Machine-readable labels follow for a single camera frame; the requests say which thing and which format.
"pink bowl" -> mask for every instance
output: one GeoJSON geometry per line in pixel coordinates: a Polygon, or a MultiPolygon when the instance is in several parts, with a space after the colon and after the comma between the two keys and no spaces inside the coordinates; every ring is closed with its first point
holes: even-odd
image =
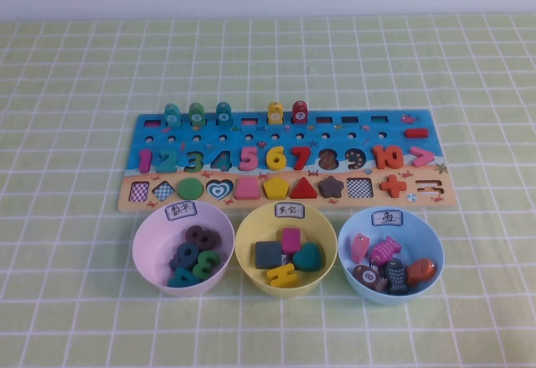
{"type": "Polygon", "coordinates": [[[174,297],[195,297],[214,287],[224,276],[235,248],[235,230],[229,218],[218,208],[201,201],[177,202],[155,210],[138,228],[132,243],[132,257],[139,273],[149,283],[174,297]],[[192,225],[217,231],[221,241],[214,248],[221,256],[212,276],[194,286],[167,286],[172,272],[169,260],[184,234],[192,225]]]}

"blue bowl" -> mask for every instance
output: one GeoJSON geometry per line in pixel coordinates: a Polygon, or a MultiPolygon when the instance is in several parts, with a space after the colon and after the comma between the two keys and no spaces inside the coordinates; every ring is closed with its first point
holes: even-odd
{"type": "MultiPolygon", "coordinates": [[[[338,257],[343,264],[344,276],[353,289],[361,297],[381,305],[400,305],[418,297],[440,277],[445,260],[443,246],[434,230],[416,215],[394,207],[371,207],[350,217],[338,235],[338,257]],[[393,257],[400,259],[406,266],[422,257],[427,257],[437,265],[435,276],[428,282],[422,282],[417,287],[411,288],[407,295],[378,293],[365,287],[352,276],[356,263],[350,257],[351,244],[358,233],[370,239],[369,252],[376,244],[391,236],[402,246],[402,251],[393,257]]],[[[368,253],[360,264],[369,265],[368,253]]]]}

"orange fish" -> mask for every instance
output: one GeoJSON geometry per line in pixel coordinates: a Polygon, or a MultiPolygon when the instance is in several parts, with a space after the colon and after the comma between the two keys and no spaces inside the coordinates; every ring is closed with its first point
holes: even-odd
{"type": "Polygon", "coordinates": [[[420,282],[431,280],[437,272],[437,265],[423,257],[408,267],[408,286],[415,287],[420,282]]]}

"red bar piece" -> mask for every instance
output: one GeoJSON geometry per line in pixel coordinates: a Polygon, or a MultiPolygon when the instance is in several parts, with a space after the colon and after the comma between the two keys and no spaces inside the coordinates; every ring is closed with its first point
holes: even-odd
{"type": "Polygon", "coordinates": [[[406,129],[404,136],[408,139],[426,139],[428,137],[428,129],[425,127],[413,127],[406,129]]]}

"heart shape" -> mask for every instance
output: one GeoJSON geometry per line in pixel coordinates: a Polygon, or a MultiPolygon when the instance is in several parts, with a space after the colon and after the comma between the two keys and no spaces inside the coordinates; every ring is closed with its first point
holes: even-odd
{"type": "Polygon", "coordinates": [[[207,191],[217,200],[222,200],[233,191],[234,185],[228,179],[218,181],[213,179],[207,183],[207,191]]]}
{"type": "Polygon", "coordinates": [[[301,250],[294,254],[292,263],[296,270],[302,272],[316,272],[322,269],[322,254],[320,248],[312,242],[308,242],[301,247],[301,250]]]}

